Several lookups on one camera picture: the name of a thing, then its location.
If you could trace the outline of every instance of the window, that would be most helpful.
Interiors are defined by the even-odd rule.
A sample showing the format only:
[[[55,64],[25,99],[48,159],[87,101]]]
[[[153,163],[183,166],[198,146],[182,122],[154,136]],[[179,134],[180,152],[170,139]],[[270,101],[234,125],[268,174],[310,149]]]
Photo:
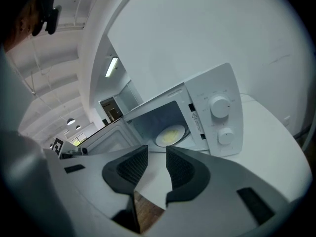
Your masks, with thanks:
[[[82,133],[81,135],[79,135],[75,139],[73,139],[70,143],[75,145],[75,146],[79,146],[86,139],[87,139],[86,135],[84,133]]]

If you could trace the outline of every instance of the black rubber pad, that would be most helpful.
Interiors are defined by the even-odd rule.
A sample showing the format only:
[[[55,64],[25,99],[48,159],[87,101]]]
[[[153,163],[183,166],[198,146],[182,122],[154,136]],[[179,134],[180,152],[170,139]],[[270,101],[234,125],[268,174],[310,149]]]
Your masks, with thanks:
[[[68,173],[75,172],[75,171],[78,171],[78,170],[81,170],[81,169],[84,169],[84,168],[85,168],[84,166],[82,166],[81,164],[78,164],[78,165],[66,167],[65,171],[68,174]]]
[[[102,177],[113,191],[133,195],[137,183],[147,168],[147,163],[148,146],[141,146],[108,162],[102,170]]]
[[[274,216],[275,213],[252,188],[243,188],[238,190],[237,193],[259,225]]]
[[[166,147],[166,167],[172,184],[166,204],[190,201],[196,198],[208,185],[210,172],[204,163],[194,159],[172,146]]]

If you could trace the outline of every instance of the fluorescent light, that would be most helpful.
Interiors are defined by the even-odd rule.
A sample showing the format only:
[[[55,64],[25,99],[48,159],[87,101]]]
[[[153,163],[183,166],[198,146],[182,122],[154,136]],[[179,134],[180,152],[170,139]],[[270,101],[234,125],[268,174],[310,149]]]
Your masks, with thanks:
[[[113,70],[113,68],[115,68],[117,62],[118,62],[118,58],[117,57],[113,57],[105,77],[109,77],[111,75],[112,70]]]
[[[67,120],[67,125],[71,125],[73,123],[75,123],[76,121],[73,118],[70,118]]]

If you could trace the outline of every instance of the microwave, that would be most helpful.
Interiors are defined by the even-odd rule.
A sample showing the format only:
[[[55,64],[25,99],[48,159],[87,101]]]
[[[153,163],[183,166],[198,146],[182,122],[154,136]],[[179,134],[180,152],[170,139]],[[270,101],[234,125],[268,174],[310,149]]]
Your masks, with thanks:
[[[239,89],[229,63],[199,73],[124,115],[127,130],[151,152],[165,152],[156,144],[167,127],[182,125],[185,134],[173,146],[209,150],[224,157],[238,154],[243,142]]]

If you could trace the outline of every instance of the microwave knob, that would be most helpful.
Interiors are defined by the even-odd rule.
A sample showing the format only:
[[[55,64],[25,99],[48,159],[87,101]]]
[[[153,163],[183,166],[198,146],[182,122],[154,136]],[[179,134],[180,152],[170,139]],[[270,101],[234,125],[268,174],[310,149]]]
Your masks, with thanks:
[[[222,145],[228,145],[234,140],[234,132],[229,127],[218,131],[218,142]]]
[[[229,114],[231,103],[226,97],[217,95],[210,99],[209,106],[215,117],[224,118]]]

